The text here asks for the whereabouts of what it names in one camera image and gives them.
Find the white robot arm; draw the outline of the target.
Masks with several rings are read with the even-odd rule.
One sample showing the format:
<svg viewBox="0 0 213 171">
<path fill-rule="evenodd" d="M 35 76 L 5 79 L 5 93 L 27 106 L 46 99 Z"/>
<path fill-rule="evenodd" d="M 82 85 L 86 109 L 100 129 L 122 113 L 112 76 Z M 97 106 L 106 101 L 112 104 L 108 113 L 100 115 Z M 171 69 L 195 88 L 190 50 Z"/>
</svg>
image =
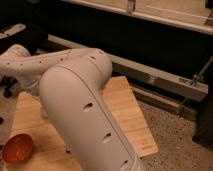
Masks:
<svg viewBox="0 0 213 171">
<path fill-rule="evenodd" d="M 142 161 L 103 101 L 112 62 L 96 48 L 32 56 L 21 45 L 0 55 L 0 73 L 40 96 L 48 119 L 84 171 L 143 171 Z"/>
</svg>

